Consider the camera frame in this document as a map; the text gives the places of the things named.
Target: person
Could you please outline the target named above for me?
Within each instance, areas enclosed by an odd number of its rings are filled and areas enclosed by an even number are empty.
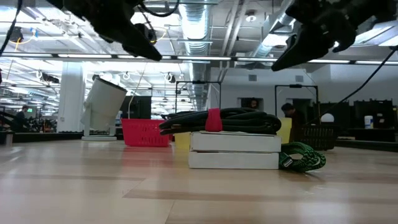
[[[305,124],[306,120],[304,113],[296,110],[290,103],[284,104],[281,109],[286,118],[292,118],[292,126],[300,127]]]
[[[25,113],[27,112],[28,109],[29,107],[27,105],[24,105],[22,107],[22,110],[16,114],[16,117],[22,120],[25,119]]]
[[[250,101],[250,108],[256,109],[256,110],[257,110],[258,107],[259,107],[258,101],[257,101],[255,98],[251,98],[251,101]]]

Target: red plastic basket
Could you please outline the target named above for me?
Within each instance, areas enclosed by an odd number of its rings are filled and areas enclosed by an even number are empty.
[[[169,146],[169,135],[160,135],[159,124],[163,122],[164,120],[122,119],[124,143],[128,146]]]

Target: stacked white boxes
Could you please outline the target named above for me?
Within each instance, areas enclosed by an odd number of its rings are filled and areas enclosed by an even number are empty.
[[[232,132],[191,134],[190,168],[278,169],[279,136]]]

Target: wooden surface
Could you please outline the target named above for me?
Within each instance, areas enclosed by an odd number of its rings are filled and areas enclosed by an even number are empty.
[[[122,141],[0,148],[1,223],[398,223],[398,154],[336,148],[326,167],[194,170]]]

